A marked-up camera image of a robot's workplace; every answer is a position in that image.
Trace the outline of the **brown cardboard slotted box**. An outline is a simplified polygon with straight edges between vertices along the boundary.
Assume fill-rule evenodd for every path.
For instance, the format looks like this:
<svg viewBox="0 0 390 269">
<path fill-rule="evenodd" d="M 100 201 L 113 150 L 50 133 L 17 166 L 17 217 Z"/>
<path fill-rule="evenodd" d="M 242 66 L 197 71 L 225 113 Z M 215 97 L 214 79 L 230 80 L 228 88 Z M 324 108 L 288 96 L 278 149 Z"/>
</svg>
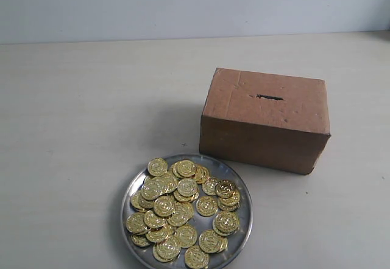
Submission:
<svg viewBox="0 0 390 269">
<path fill-rule="evenodd" d="M 308 175 L 330 137 L 324 80 L 216 68 L 200 119 L 201 153 Z"/>
</svg>

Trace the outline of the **gold coin upper centre stack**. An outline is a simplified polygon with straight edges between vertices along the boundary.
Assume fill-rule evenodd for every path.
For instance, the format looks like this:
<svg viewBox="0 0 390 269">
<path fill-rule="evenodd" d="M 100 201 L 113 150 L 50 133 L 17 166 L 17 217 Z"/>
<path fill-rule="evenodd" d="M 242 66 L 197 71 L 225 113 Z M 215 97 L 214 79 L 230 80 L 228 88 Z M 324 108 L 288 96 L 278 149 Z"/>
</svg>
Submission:
<svg viewBox="0 0 390 269">
<path fill-rule="evenodd" d="M 196 165 L 188 159 L 180 160 L 174 164 L 173 171 L 182 178 L 190 178 L 196 174 Z"/>
</svg>

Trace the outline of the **gold coin stack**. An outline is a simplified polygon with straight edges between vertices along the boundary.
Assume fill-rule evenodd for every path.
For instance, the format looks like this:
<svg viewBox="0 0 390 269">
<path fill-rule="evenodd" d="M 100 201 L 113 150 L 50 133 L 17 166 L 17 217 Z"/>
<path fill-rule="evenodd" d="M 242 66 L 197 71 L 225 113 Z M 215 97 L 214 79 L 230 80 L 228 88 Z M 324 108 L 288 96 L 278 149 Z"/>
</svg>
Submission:
<svg viewBox="0 0 390 269">
<path fill-rule="evenodd" d="M 145 200 L 152 201 L 158 198 L 164 190 L 165 187 L 161 182 L 151 179 L 143 184 L 141 188 L 141 196 Z"/>
<path fill-rule="evenodd" d="M 190 178 L 196 174 L 196 165 L 188 159 L 180 160 L 174 164 L 173 171 L 182 178 Z"/>
<path fill-rule="evenodd" d="M 230 180 L 220 180 L 215 186 L 215 193 L 221 198 L 230 198 L 236 191 L 236 185 Z"/>
</svg>

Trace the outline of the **gold coin at plate top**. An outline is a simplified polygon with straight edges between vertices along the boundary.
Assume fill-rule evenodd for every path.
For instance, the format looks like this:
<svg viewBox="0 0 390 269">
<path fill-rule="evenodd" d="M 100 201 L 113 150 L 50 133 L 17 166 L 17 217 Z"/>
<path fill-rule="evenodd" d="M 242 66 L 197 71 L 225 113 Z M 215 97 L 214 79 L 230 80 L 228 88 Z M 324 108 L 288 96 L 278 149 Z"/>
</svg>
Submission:
<svg viewBox="0 0 390 269">
<path fill-rule="evenodd" d="M 168 163 L 163 158 L 154 158 L 148 162 L 147 170 L 152 176 L 162 176 L 168 171 Z"/>
</svg>

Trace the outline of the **gold coin centre pile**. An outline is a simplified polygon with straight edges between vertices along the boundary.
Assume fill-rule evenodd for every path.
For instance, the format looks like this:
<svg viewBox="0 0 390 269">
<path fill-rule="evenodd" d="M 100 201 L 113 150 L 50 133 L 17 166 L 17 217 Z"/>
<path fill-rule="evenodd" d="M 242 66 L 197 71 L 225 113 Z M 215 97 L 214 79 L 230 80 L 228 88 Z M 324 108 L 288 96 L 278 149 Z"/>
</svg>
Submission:
<svg viewBox="0 0 390 269">
<path fill-rule="evenodd" d="M 183 197 L 192 197 L 198 191 L 198 184 L 192 178 L 184 178 L 178 182 L 177 190 Z"/>
</svg>

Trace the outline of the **gold coin right of centre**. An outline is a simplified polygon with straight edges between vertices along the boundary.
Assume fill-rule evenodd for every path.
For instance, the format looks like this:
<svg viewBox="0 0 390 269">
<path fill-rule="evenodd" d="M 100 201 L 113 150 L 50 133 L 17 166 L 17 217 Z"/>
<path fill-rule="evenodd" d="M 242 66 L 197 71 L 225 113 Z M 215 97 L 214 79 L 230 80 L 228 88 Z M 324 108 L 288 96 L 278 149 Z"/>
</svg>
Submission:
<svg viewBox="0 0 390 269">
<path fill-rule="evenodd" d="M 216 195 L 216 185 L 218 184 L 219 179 L 215 177 L 209 177 L 206 182 L 202 183 L 202 190 L 204 194 L 209 196 L 215 196 Z"/>
</svg>

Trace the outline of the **gold coin right stack top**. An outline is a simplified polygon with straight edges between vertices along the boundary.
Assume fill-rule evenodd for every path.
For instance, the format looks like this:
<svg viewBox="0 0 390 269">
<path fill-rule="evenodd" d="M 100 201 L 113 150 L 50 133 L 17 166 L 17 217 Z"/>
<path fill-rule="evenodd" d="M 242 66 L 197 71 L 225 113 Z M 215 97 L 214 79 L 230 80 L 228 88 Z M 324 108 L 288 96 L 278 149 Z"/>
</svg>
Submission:
<svg viewBox="0 0 390 269">
<path fill-rule="evenodd" d="M 215 193 L 221 198 L 230 198 L 236 191 L 236 185 L 230 180 L 220 180 L 215 186 Z"/>
</svg>

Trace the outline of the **gold coin left upper stack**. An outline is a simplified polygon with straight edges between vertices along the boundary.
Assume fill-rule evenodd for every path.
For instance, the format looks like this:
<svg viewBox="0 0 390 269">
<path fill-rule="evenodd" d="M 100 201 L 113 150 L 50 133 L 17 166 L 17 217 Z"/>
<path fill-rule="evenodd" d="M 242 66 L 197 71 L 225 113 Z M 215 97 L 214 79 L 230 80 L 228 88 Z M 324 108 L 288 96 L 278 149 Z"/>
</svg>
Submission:
<svg viewBox="0 0 390 269">
<path fill-rule="evenodd" d="M 165 187 L 161 182 L 151 179 L 143 184 L 141 188 L 141 196 L 145 200 L 152 201 L 158 198 L 164 190 Z"/>
</svg>

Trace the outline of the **gold coin middle right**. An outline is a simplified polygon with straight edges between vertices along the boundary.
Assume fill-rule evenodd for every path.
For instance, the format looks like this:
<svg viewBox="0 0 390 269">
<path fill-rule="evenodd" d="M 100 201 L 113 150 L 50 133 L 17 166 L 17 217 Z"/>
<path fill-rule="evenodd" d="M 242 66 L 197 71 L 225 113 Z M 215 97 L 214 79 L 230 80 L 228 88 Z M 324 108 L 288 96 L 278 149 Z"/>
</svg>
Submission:
<svg viewBox="0 0 390 269">
<path fill-rule="evenodd" d="M 214 197 L 202 196 L 196 202 L 197 212 L 203 217 L 211 217 L 218 210 L 218 204 Z"/>
</svg>

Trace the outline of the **round steel plate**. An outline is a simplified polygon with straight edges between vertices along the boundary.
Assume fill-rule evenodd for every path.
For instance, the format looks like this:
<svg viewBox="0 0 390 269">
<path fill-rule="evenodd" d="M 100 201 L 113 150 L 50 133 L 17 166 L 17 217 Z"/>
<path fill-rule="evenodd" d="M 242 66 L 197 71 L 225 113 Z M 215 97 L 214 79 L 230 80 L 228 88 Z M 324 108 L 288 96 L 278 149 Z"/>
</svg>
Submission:
<svg viewBox="0 0 390 269">
<path fill-rule="evenodd" d="M 211 176 L 221 180 L 227 179 L 233 181 L 238 188 L 241 194 L 240 206 L 236 211 L 239 219 L 238 230 L 227 237 L 227 249 L 220 253 L 212 254 L 210 256 L 210 263 L 208 264 L 208 268 L 225 268 L 227 265 L 231 264 L 243 250 L 252 230 L 252 199 L 245 182 L 228 164 L 207 155 L 201 155 L 199 153 L 179 153 L 165 156 L 164 159 L 169 165 L 182 159 L 192 160 L 196 164 L 208 168 L 211 172 Z M 122 193 L 121 204 L 118 205 L 120 211 L 116 218 L 119 223 L 118 226 L 121 228 L 123 239 L 121 247 L 126 250 L 128 255 L 132 256 L 137 268 L 186 268 L 184 249 L 181 250 L 178 258 L 175 260 L 171 262 L 159 262 L 152 254 L 152 246 L 150 245 L 147 248 L 136 246 L 131 240 L 130 232 L 125 227 L 126 219 L 136 211 L 130 204 L 130 196 L 141 187 L 146 176 L 147 163 L 144 162 L 140 167 L 140 171 L 131 181 L 127 182 L 126 190 Z"/>
</svg>

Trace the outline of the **gold coin middle of plate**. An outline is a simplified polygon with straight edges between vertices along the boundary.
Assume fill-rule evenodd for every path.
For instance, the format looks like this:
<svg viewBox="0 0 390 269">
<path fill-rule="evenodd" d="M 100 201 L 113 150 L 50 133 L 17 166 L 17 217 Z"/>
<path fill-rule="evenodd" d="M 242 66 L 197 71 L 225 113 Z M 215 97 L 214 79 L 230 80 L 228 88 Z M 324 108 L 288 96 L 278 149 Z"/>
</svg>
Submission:
<svg viewBox="0 0 390 269">
<path fill-rule="evenodd" d="M 169 217 L 173 214 L 176 206 L 176 201 L 169 195 L 158 197 L 154 201 L 154 212 L 159 217 Z"/>
</svg>

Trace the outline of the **gold coin far left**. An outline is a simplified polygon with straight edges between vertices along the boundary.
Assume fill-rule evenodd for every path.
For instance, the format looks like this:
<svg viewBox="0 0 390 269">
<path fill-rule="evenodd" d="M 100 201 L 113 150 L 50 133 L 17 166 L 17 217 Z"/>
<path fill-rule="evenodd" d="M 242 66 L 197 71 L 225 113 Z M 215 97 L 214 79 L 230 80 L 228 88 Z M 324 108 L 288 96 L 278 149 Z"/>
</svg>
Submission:
<svg viewBox="0 0 390 269">
<path fill-rule="evenodd" d="M 148 226 L 144 222 L 144 213 L 136 212 L 128 216 L 125 221 L 125 227 L 128 232 L 133 234 L 141 234 L 148 229 Z"/>
</svg>

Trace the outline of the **gold coin lower right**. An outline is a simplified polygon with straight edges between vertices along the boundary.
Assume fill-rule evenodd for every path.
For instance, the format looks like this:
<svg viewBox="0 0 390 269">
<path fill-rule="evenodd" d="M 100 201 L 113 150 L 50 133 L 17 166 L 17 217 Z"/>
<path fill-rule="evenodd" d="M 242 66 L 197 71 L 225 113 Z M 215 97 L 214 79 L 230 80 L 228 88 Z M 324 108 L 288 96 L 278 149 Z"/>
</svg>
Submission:
<svg viewBox="0 0 390 269">
<path fill-rule="evenodd" d="M 198 242 L 203 252 L 213 254 L 220 250 L 222 245 L 222 237 L 214 230 L 208 229 L 200 234 Z"/>
</svg>

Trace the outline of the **gold coin lower left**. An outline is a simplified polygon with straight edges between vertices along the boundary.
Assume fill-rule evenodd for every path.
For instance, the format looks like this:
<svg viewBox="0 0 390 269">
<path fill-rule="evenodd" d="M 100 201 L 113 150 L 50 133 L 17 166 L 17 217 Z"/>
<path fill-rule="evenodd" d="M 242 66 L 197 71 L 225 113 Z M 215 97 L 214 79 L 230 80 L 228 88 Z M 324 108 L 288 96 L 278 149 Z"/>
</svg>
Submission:
<svg viewBox="0 0 390 269">
<path fill-rule="evenodd" d="M 170 260 L 176 258 L 181 251 L 180 241 L 176 236 L 169 236 L 164 241 L 156 244 L 154 254 L 159 259 Z"/>
</svg>

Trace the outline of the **gold coin bottom edge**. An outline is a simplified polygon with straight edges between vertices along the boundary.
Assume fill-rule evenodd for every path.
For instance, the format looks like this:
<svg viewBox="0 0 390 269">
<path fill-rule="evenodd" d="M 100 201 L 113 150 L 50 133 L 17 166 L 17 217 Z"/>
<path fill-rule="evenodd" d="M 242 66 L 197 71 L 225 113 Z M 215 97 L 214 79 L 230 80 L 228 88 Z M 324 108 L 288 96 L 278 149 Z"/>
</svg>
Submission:
<svg viewBox="0 0 390 269">
<path fill-rule="evenodd" d="M 208 266 L 210 257 L 198 245 L 193 245 L 185 252 L 184 260 L 187 267 L 200 269 Z"/>
</svg>

